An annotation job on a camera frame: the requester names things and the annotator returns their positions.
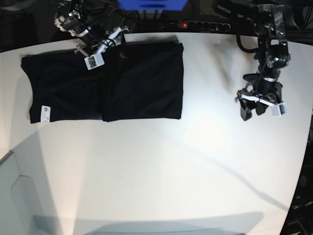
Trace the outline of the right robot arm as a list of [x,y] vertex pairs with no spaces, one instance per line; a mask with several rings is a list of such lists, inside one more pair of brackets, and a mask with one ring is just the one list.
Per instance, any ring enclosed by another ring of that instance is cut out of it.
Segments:
[[54,24],[81,41],[76,52],[91,57],[118,45],[121,34],[131,33],[130,20],[136,18],[120,8],[116,0],[61,0]]

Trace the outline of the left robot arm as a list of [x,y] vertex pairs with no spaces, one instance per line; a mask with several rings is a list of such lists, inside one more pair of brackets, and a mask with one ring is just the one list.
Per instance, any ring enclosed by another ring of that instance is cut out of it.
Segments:
[[289,64],[288,41],[285,34],[283,14],[276,3],[257,3],[257,14],[253,19],[258,46],[254,49],[243,47],[240,34],[236,35],[238,47],[245,53],[253,53],[259,62],[256,73],[243,76],[246,86],[237,91],[235,101],[240,103],[244,121],[271,109],[274,117],[280,118],[287,107],[282,100],[283,85],[278,81],[281,69]]

